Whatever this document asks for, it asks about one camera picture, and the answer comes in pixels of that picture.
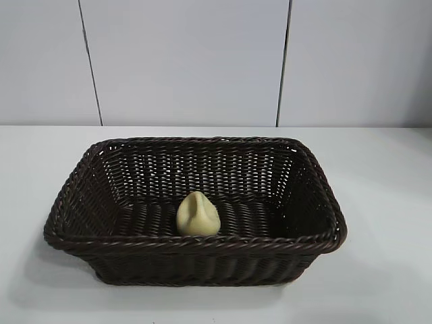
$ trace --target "rectangular basket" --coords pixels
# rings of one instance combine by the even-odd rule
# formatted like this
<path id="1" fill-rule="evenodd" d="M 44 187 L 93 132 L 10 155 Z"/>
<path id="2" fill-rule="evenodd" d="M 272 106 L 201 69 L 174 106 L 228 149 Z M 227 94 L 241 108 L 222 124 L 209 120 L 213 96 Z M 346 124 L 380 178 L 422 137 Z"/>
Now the rectangular basket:
<path id="1" fill-rule="evenodd" d="M 179 236 L 191 191 L 217 207 L 216 236 Z M 92 145 L 44 228 L 107 284 L 257 286 L 295 280 L 345 240 L 313 154 L 287 138 L 131 138 Z"/>

